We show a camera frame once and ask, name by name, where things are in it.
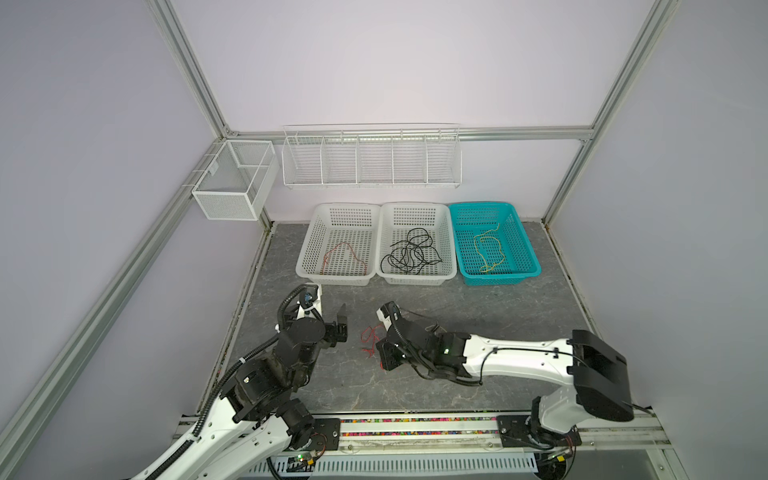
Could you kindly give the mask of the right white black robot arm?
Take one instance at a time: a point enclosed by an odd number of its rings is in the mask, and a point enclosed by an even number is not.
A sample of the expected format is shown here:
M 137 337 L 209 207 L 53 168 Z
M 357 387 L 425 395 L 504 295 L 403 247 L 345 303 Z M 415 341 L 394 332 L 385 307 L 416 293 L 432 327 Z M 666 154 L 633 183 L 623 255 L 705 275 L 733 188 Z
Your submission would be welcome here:
M 499 340 L 410 320 L 394 302 L 380 307 L 377 318 L 386 330 L 376 344 L 386 371 L 408 365 L 422 379 L 466 387 L 480 387 L 494 376 L 555 385 L 554 392 L 534 398 L 528 417 L 506 432 L 520 446 L 574 446 L 579 423 L 626 423 L 639 409 L 626 358 L 588 330 L 555 340 Z

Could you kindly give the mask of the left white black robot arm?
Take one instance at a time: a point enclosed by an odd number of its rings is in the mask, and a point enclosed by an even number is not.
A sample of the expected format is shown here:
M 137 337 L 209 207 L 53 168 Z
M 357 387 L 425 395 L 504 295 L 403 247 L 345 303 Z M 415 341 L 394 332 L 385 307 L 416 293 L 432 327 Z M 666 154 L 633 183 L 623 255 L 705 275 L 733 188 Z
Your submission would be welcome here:
M 238 359 L 205 400 L 196 422 L 138 473 L 140 479 L 238 479 L 285 450 L 318 438 L 299 389 L 322 350 L 346 341 L 345 311 L 322 315 L 322 287 L 304 283 L 280 303 L 275 334 Z

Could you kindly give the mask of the left white plastic basket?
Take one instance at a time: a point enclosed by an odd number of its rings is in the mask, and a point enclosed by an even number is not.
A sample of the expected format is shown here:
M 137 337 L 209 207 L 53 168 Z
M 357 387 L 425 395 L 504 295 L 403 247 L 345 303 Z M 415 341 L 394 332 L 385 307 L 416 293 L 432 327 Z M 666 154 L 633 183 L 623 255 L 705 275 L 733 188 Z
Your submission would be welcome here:
M 317 206 L 296 274 L 321 285 L 368 285 L 375 276 L 380 212 L 380 206 L 365 203 Z

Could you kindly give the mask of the white plastic basket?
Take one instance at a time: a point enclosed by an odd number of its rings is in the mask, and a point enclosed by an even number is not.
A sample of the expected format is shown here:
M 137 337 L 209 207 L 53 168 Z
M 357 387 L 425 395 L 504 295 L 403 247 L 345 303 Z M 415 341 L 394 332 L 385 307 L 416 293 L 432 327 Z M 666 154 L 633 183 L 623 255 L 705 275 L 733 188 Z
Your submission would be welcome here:
M 386 203 L 381 206 L 376 273 L 391 285 L 440 286 L 458 271 L 447 206 Z
M 368 285 L 375 276 L 380 212 L 380 206 L 365 203 L 317 206 L 296 274 L 321 285 Z

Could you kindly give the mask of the middle white plastic basket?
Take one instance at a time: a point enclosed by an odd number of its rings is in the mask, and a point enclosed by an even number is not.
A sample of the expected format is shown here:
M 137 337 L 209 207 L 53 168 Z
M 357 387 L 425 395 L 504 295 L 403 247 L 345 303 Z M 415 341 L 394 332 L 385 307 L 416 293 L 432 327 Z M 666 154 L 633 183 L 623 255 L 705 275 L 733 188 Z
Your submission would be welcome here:
M 376 273 L 391 285 L 440 286 L 458 271 L 447 206 L 386 203 L 381 206 Z

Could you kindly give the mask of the teal plastic basket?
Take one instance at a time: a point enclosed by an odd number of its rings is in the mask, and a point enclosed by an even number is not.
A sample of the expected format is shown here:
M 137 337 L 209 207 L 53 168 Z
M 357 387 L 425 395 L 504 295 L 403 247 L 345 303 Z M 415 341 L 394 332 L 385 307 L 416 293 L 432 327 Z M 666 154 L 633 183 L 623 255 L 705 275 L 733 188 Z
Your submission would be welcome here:
M 468 286 L 516 285 L 541 266 L 513 205 L 467 202 L 449 206 L 458 268 Z

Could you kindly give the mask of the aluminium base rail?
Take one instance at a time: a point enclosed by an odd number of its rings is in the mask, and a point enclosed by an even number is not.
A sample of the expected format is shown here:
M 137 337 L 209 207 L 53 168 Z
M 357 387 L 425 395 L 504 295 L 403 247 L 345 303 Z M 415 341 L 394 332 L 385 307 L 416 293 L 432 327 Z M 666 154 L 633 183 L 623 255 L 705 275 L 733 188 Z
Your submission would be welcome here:
M 565 434 L 534 434 L 531 417 L 512 413 L 431 413 L 312 416 L 298 400 L 260 421 L 236 421 L 211 412 L 166 450 L 145 475 L 212 476 L 214 469 L 248 469 L 273 456 L 319 468 L 344 455 L 402 455 L 417 467 L 435 460 L 468 462 L 468 455 L 525 456 L 535 469 L 566 464 L 580 451 L 664 448 L 669 440 L 659 421 L 641 415 L 627 423 L 588 419 Z

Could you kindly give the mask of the white mesh wall box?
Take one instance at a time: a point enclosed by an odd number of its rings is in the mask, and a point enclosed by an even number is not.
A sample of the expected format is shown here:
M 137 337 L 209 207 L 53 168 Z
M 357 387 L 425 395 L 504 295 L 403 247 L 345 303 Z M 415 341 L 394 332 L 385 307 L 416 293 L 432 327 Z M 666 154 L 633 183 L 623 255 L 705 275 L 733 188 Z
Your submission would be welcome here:
M 208 220 L 258 221 L 278 171 L 272 142 L 225 140 L 192 194 Z

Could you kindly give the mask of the aluminium frame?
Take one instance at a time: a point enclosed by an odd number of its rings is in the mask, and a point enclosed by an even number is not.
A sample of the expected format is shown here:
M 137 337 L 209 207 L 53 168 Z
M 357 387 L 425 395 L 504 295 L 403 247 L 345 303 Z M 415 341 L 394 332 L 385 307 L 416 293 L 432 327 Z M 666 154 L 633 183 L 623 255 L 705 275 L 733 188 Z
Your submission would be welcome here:
M 4 479 L 12 478 L 19 470 L 135 290 L 178 228 L 192 202 L 194 186 L 201 180 L 203 172 L 212 163 L 218 149 L 229 140 L 256 139 L 272 143 L 283 137 L 280 133 L 240 135 L 229 131 L 212 98 L 212 91 L 203 77 L 172 3 L 149 1 L 146 6 L 201 106 L 205 118 L 212 126 L 215 139 L 2 431 L 1 476 Z M 349 137 L 374 139 L 400 137 L 411 139 L 438 137 L 443 133 L 451 132 L 456 139 L 463 141 L 581 140 L 584 145 L 567 170 L 552 204 L 547 209 L 545 219 L 551 221 L 562 206 L 587 156 L 605 133 L 609 122 L 618 111 L 640 69 L 646 63 L 678 7 L 679 4 L 676 1 L 656 1 L 652 4 L 620 73 L 590 126 L 461 129 L 447 124 L 416 124 L 411 128 L 388 124 L 381 129 L 349 130 L 346 134 Z

